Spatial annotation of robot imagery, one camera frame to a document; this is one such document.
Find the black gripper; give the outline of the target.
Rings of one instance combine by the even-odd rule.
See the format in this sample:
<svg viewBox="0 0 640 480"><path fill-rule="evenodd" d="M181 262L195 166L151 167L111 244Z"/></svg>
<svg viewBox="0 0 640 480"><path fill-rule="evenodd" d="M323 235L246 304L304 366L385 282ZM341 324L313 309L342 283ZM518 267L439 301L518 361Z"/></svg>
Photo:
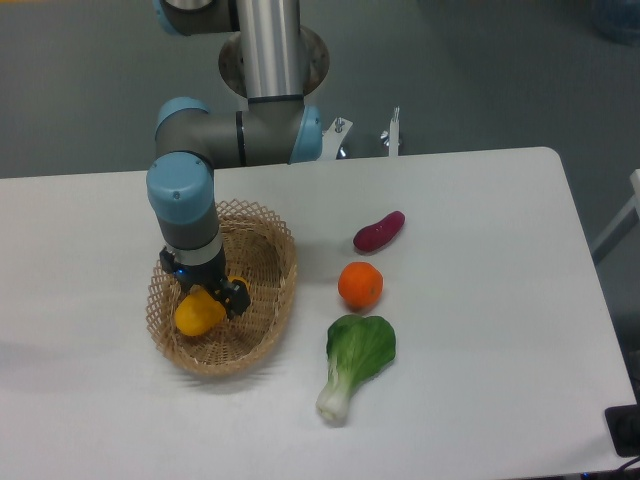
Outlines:
<svg viewBox="0 0 640 480"><path fill-rule="evenodd" d="M174 277L184 292L195 285L213 292L212 297L222 305L229 319L243 315L251 305L249 283L242 277L227 277L224 252L203 264L187 265L164 247L159 252L159 262L162 270Z"/></svg>

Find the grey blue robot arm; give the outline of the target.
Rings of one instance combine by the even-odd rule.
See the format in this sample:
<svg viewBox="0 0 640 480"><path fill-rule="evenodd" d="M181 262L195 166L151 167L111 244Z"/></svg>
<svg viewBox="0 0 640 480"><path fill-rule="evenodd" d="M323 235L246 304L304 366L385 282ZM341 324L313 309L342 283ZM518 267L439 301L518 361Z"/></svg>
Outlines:
<svg viewBox="0 0 640 480"><path fill-rule="evenodd" d="M229 317L239 316L251 300L247 286L225 273L214 173L321 155L320 113L304 100L310 59L300 7L296 1L156 1L153 7L174 35L240 35L247 108L216 115L191 97L167 101L158 113L156 158L146 175L165 242L163 270L184 290L199 286Z"/></svg>

